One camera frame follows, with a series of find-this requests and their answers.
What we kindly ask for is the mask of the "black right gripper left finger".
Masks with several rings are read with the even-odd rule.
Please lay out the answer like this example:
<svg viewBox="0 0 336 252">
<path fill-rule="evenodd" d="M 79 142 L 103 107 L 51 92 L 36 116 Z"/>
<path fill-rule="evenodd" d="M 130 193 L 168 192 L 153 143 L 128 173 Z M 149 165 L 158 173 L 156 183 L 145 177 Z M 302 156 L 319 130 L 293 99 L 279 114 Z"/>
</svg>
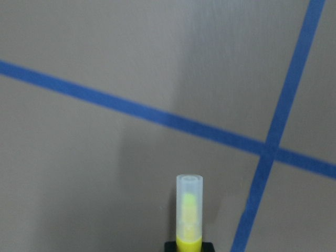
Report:
<svg viewBox="0 0 336 252">
<path fill-rule="evenodd" d="M 176 241 L 167 241 L 164 243 L 164 252 L 177 252 Z"/>
</svg>

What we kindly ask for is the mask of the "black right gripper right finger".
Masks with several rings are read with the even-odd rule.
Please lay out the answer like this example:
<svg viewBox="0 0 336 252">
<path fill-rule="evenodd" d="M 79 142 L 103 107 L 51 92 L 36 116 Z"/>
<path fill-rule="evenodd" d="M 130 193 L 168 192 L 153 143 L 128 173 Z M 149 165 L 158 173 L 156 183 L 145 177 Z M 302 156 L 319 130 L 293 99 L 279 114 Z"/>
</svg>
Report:
<svg viewBox="0 0 336 252">
<path fill-rule="evenodd" d="M 202 242 L 201 252 L 215 252 L 213 243 L 211 242 Z"/>
</svg>

